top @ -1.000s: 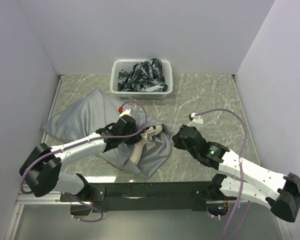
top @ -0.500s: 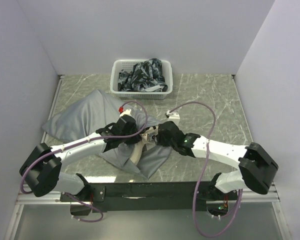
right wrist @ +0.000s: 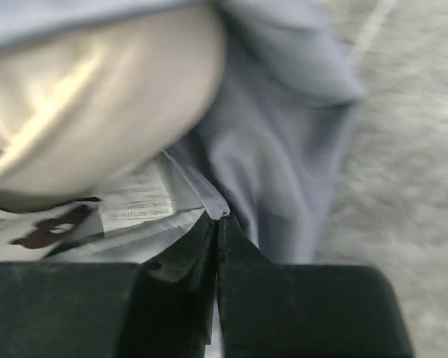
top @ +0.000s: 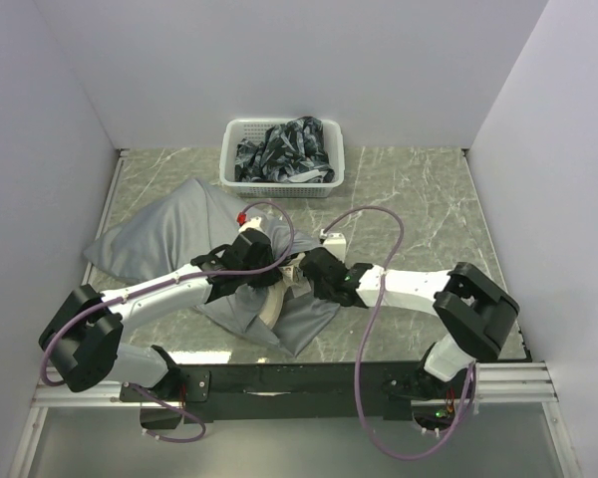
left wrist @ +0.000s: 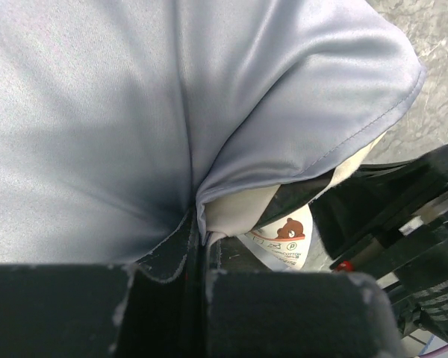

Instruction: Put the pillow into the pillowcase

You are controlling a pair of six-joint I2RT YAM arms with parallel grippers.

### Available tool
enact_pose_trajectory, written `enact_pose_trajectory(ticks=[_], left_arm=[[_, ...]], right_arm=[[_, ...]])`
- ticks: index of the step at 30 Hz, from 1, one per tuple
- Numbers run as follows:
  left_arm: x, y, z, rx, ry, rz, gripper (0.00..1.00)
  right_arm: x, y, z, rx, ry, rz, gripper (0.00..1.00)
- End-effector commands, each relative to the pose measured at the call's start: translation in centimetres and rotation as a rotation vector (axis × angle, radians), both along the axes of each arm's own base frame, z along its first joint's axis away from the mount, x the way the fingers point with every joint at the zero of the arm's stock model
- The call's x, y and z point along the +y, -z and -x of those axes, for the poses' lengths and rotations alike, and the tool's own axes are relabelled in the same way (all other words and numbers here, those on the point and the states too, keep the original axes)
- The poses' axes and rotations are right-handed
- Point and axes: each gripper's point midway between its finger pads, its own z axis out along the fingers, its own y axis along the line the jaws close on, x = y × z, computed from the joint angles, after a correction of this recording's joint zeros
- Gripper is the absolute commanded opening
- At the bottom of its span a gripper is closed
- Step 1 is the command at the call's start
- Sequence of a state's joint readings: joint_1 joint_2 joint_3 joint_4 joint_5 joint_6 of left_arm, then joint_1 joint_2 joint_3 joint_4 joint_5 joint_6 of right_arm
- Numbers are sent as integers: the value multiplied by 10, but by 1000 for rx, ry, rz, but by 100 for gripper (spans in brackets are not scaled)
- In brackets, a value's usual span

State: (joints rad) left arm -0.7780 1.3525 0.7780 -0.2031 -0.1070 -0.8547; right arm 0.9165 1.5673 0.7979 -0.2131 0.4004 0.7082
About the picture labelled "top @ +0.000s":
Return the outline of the cream bear-print pillow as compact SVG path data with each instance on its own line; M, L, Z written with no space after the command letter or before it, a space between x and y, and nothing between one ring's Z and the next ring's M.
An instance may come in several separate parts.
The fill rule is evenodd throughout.
M259 318L268 329L272 329L279 319L286 290L287 286L283 281L277 282L267 289L266 299L259 312Z

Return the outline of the grey pillowcase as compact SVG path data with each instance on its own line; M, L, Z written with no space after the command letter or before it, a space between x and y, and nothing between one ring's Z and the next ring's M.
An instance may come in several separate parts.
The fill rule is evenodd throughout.
M197 178L142 208L88 246L85 258L127 284L168 274L238 234L236 216L244 201ZM288 291L278 321L268 328L259 317L266 293L248 286L234 295L196 307L216 325L243 339L297 356L332 321L339 305L313 292Z

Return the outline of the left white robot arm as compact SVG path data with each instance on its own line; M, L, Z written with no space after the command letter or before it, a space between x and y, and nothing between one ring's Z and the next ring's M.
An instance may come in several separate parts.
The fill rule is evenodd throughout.
M280 262L270 238L247 228L228 244L176 271L131 287L98 292L91 285L72 291L41 333L40 377L48 386L85 391L109 375L143 386L155 399L178 391L176 365L156 349L133 349L125 331L180 309L210 304L240 287L280 281Z

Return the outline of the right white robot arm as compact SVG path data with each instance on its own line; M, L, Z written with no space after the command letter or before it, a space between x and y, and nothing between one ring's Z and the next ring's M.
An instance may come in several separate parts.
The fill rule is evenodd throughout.
M447 334L423 359L422 393L439 397L474 361L494 362L519 314L519 305L471 263L416 272L357 263L348 268L326 248L310 251L299 269L317 298L342 307L406 309L438 317Z

